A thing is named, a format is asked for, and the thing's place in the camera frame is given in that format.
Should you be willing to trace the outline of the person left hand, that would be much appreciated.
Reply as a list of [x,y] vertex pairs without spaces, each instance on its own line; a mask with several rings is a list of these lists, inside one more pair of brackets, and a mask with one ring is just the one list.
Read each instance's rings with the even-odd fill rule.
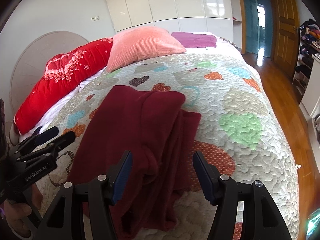
[[[31,186],[31,192],[32,205],[40,210],[43,195],[36,184]],[[10,204],[6,200],[4,202],[4,212],[7,224],[15,236],[19,239],[33,239],[33,233],[23,221],[25,217],[32,213],[32,208],[29,205],[24,203]]]

